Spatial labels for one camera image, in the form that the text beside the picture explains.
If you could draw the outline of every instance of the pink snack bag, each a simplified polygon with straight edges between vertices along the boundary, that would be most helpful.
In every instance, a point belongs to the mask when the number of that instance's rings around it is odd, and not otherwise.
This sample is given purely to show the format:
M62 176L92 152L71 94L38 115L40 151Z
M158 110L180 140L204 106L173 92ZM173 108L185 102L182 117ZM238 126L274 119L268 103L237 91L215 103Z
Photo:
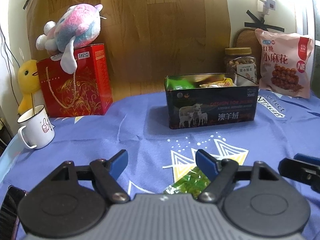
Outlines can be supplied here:
M310 98L310 82L306 73L307 61L314 42L307 35L271 33L255 30L262 46L259 86L273 92Z

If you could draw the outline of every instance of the plastic jar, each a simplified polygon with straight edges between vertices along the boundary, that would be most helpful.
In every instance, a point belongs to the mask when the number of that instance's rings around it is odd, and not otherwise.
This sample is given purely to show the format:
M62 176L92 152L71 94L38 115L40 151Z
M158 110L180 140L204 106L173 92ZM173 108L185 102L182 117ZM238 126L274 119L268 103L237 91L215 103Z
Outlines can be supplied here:
M256 58L252 55L251 48L239 47L225 49L224 64L227 73L238 73L257 82Z

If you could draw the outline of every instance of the green candy wrapper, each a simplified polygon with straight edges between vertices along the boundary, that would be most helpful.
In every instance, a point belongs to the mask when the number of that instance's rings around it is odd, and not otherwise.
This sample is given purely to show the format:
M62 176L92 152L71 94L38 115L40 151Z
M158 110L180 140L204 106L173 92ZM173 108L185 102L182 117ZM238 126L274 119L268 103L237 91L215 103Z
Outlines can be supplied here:
M176 183L169 185L163 193L169 195L178 193L191 193L196 199L209 184L210 180L198 167L195 167Z

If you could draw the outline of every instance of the wood grain backdrop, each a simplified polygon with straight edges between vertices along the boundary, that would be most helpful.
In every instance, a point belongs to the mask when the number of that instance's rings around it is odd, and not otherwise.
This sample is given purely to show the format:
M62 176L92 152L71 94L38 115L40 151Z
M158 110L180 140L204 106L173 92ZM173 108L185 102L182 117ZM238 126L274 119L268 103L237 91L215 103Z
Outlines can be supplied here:
M227 0L32 0L27 29L31 56L43 26L57 22L79 3L101 3L101 33L114 100L162 91L167 75L223 71L224 49L229 46Z

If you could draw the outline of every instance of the white mug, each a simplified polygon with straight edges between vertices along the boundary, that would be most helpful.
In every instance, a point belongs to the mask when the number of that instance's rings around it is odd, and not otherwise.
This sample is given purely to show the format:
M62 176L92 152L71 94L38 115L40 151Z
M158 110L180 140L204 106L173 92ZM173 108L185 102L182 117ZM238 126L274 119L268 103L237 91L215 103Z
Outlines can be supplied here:
M54 138L54 130L44 105L36 106L35 110L35 115L32 115L32 109L30 109L18 119L18 124L21 126L18 130L18 137L24 143L25 148L30 150L41 149Z

